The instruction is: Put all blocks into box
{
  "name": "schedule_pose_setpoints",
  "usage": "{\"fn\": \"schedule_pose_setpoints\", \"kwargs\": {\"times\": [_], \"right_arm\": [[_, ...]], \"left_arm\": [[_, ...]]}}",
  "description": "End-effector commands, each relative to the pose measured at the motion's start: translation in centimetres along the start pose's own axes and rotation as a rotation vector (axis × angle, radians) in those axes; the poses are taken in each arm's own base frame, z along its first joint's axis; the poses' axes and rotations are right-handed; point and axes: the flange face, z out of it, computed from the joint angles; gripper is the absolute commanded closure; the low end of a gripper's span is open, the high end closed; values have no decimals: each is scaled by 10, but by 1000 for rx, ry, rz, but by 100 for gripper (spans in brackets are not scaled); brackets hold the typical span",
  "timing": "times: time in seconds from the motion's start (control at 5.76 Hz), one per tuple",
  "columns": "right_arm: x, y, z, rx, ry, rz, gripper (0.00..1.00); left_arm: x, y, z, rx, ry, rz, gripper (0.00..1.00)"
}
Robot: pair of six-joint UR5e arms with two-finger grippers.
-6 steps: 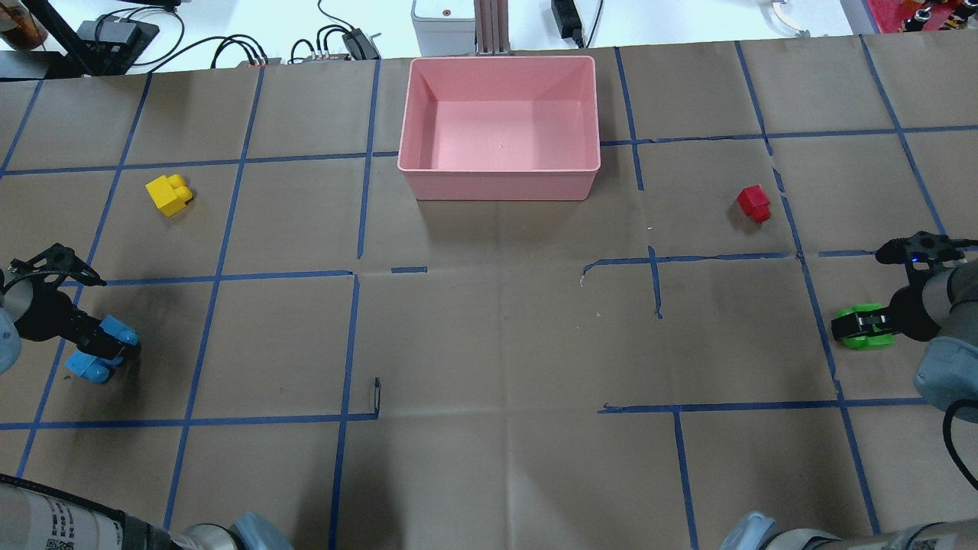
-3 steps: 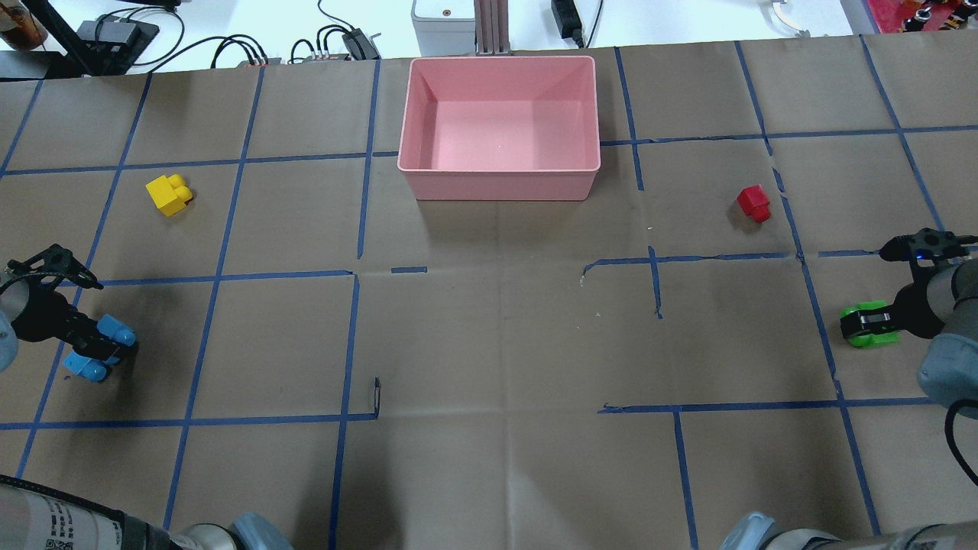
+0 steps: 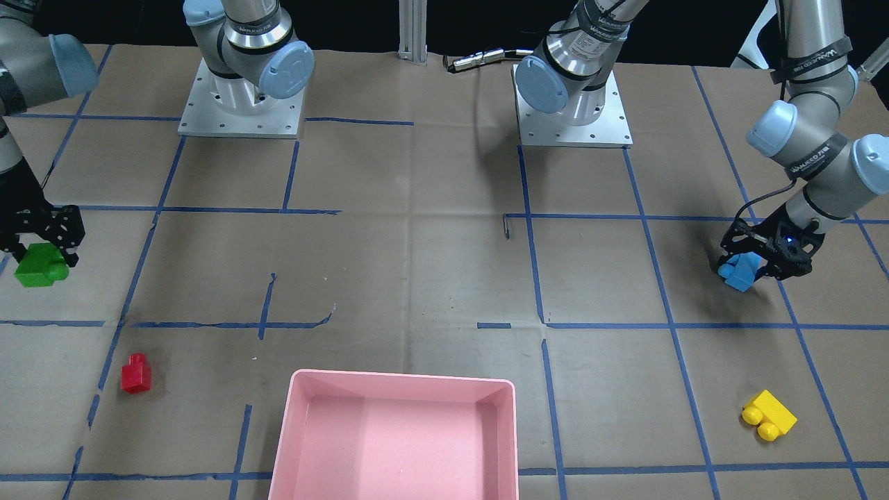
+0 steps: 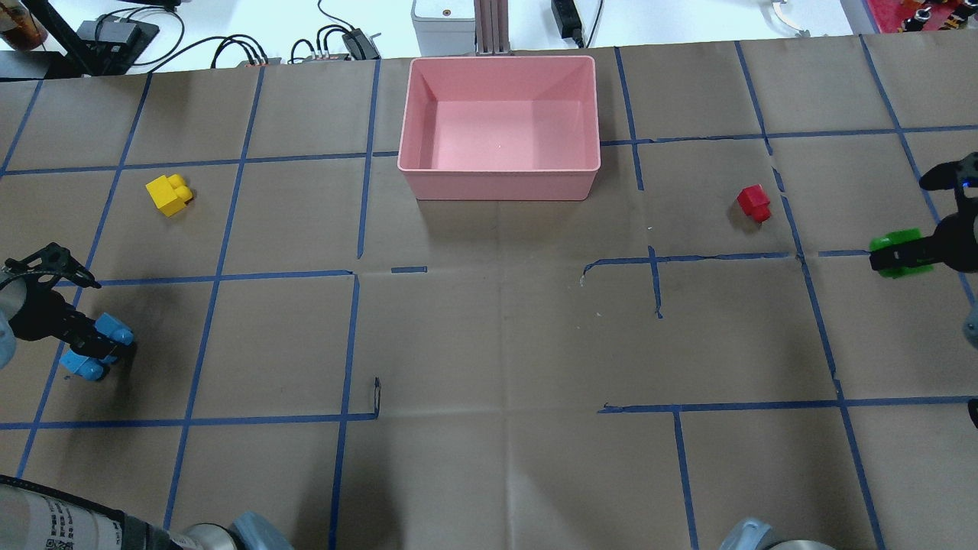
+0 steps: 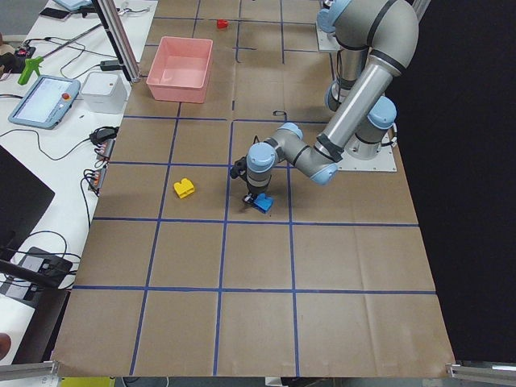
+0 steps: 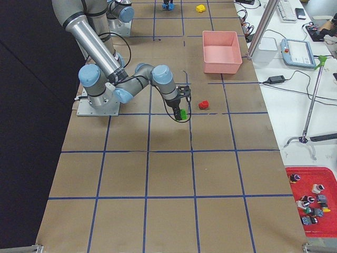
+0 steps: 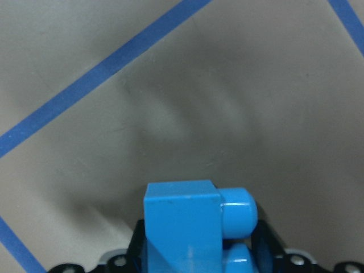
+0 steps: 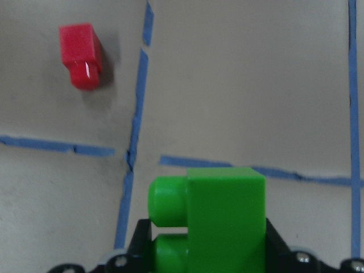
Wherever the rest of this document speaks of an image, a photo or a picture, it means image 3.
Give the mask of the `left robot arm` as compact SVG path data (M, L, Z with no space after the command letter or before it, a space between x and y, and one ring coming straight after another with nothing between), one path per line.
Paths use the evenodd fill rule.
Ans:
M515 67L517 93L531 108L563 112L582 92L603 101L620 44L644 1L579 1ZM782 87L747 142L804 186L764 222L736 215L720 243L717 274L739 291L762 276L778 281L812 270L826 232L887 193L887 138L850 140L836 129L858 91L847 62L851 40L838 1L778 1L785 51L771 73Z

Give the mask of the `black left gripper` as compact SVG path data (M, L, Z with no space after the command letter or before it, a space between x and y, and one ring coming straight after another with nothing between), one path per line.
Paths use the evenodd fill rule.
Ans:
M731 273L734 254L753 252L762 257L756 266L754 282L762 278L778 281L791 276L804 276L813 270L813 256L823 244L819 233L820 220L809 219L802 228L791 221L786 208L780 208L765 221L748 224L741 218L731 222L720 246L724 251L717 259L717 273Z

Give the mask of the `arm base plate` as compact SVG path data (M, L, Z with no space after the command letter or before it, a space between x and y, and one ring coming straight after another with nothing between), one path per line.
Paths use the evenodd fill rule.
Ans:
M515 91L520 142L535 147L629 148L634 139L614 73L594 96L577 96L562 111L534 110Z
M275 99L243 78L215 75L206 61L201 60L182 111L178 134L295 140L301 130L306 92L302 89L287 99Z

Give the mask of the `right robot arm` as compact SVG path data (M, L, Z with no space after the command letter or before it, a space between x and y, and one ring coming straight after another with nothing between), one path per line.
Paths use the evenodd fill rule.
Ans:
M97 88L91 53L73 35L35 31L39 1L2 3L2 116L22 112ZM231 94L245 83L253 107L292 98L306 88L315 55L299 40L279 1L186 1L182 6L203 60L213 75L222 110L247 104ZM2 124L2 251L21 272L64 278L78 263L85 237L79 208L45 199L18 142Z

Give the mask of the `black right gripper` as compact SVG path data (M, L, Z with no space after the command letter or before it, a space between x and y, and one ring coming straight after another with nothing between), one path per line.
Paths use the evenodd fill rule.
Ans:
M23 234L34 234L54 244L69 268L79 262L78 247L85 226L78 206L49 203L25 160L1 174L1 260L19 262L26 253Z

